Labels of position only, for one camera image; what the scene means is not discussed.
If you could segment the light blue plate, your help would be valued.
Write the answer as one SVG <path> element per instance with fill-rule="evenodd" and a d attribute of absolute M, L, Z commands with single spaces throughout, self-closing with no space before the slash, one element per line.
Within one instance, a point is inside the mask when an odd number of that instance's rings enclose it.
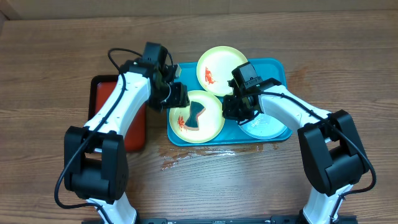
<path fill-rule="evenodd" d="M 272 116 L 260 113 L 252 121 L 241 125 L 240 129 L 250 137 L 267 140 L 281 135 L 287 126 Z"/>

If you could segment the dark grey sponge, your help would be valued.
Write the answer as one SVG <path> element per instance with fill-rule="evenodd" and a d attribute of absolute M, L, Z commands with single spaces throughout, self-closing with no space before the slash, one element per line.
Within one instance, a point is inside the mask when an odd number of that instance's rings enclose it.
<path fill-rule="evenodd" d="M 199 102 L 190 102 L 190 115 L 184 123 L 184 128 L 191 131 L 199 130 L 198 117 L 204 113 L 206 108 Z"/>

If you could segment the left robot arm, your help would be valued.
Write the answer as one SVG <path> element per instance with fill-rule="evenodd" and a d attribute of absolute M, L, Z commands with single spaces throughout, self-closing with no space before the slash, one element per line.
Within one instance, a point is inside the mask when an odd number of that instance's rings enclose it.
<path fill-rule="evenodd" d="M 137 223 L 126 195 L 129 180 L 124 139 L 143 105 L 159 112 L 189 105 L 187 87 L 176 82 L 180 67 L 161 44 L 146 43 L 134 60 L 117 65 L 114 90 L 83 127 L 64 136 L 64 168 L 54 190 L 64 209 L 94 207 L 102 223 Z"/>

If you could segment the green-rimmed plate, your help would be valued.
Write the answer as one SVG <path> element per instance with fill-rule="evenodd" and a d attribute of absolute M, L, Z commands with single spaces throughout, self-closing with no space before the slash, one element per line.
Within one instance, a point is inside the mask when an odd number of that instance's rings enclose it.
<path fill-rule="evenodd" d="M 237 49 L 217 46 L 207 50 L 197 63 L 197 79 L 200 85 L 215 96 L 232 95 L 228 82 L 233 79 L 232 71 L 248 62 Z"/>
<path fill-rule="evenodd" d="M 206 110 L 198 117 L 199 130 L 191 131 L 184 128 L 190 115 L 190 105 L 184 108 L 169 109 L 169 125 L 172 132 L 181 140 L 192 144 L 201 144 L 214 139 L 223 129 L 225 119 L 222 116 L 221 101 L 211 93 L 202 90 L 188 92 L 191 101 L 201 103 Z"/>

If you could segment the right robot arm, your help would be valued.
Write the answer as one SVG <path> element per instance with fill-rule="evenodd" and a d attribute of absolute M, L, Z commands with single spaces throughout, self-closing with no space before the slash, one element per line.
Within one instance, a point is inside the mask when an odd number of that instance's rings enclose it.
<path fill-rule="evenodd" d="M 331 113 L 293 95 L 280 81 L 263 80 L 246 62 L 232 72 L 232 95 L 223 98 L 223 117 L 244 125 L 269 115 L 298 135 L 305 175 L 312 185 L 308 202 L 297 215 L 273 215 L 271 223 L 357 223 L 338 210 L 347 195 L 371 190 L 376 172 L 351 115 Z"/>

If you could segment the green-rimmed plate top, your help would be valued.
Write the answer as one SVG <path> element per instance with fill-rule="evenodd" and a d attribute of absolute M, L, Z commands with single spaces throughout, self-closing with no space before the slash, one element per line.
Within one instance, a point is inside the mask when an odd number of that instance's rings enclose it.
<path fill-rule="evenodd" d="M 217 46 L 207 50 L 197 63 L 197 79 L 200 85 L 215 96 L 232 95 L 228 82 L 233 79 L 232 71 L 248 62 L 237 49 Z"/>

